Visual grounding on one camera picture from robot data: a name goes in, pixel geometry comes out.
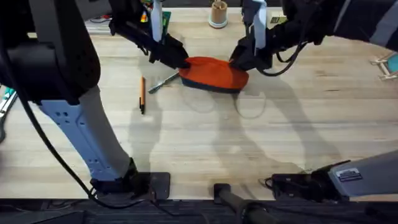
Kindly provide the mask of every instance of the metal tool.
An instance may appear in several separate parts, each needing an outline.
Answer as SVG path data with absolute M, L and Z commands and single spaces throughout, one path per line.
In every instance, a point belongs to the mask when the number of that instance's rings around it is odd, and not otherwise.
M 15 100 L 17 99 L 17 92 L 12 88 L 6 88 L 6 92 L 0 103 L 0 143 L 6 138 L 6 132 L 4 130 L 4 122 L 9 109 L 13 106 Z
M 179 77 L 180 74 L 177 72 L 176 74 L 166 78 L 164 81 L 159 82 L 156 86 L 153 86 L 148 93 L 149 94 L 154 94 L 157 92 L 157 90 L 159 90 L 162 86 L 170 83 L 171 81 L 173 81 L 174 79 L 176 79 L 177 77 Z

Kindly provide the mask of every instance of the blue container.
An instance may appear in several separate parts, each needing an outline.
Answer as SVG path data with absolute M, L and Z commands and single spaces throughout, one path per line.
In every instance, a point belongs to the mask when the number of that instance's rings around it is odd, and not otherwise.
M 389 60 L 388 60 L 388 69 L 390 70 L 390 72 L 396 72 L 398 71 L 398 54 L 392 56 Z

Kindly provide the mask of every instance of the table surface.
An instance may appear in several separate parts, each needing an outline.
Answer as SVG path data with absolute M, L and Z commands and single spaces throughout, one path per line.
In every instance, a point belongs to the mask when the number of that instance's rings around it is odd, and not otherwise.
M 191 56 L 227 60 L 244 35 L 236 10 L 229 12 L 229 24 L 220 30 L 207 24 L 206 9 L 172 11 L 169 31 Z M 386 52 L 382 48 L 327 37 L 321 46 L 306 47 L 280 77 L 250 71 L 249 83 L 236 98 L 187 88 L 175 80 L 147 95 L 147 113 L 142 116 L 141 75 L 149 88 L 175 71 L 149 63 L 121 37 L 92 38 L 102 66 L 103 106 L 114 132 L 139 170 L 171 173 L 170 198 L 212 198 L 213 184 L 226 182 L 242 197 L 272 199 L 258 179 L 398 147 L 396 81 L 380 81 L 380 69 L 369 63 Z M 275 60 L 275 70 L 283 66 Z M 89 185 L 88 169 L 76 150 L 33 107 L 55 148 Z M 19 101 L 9 113 L 6 132 L 0 144 L 1 198 L 86 197 L 48 152 Z

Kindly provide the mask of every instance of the orange pen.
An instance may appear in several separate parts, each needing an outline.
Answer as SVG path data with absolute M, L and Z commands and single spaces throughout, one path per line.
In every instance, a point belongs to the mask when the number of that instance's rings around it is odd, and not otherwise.
M 145 78 L 141 76 L 141 96 L 139 98 L 139 109 L 141 110 L 141 114 L 144 115 L 145 113 Z

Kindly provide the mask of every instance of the pencil holder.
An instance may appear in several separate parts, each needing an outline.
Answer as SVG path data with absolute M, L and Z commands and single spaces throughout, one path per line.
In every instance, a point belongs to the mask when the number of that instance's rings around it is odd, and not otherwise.
M 221 0 L 215 0 L 211 4 L 211 14 L 209 17 L 209 25 L 213 28 L 220 29 L 228 24 L 226 10 L 228 5 Z

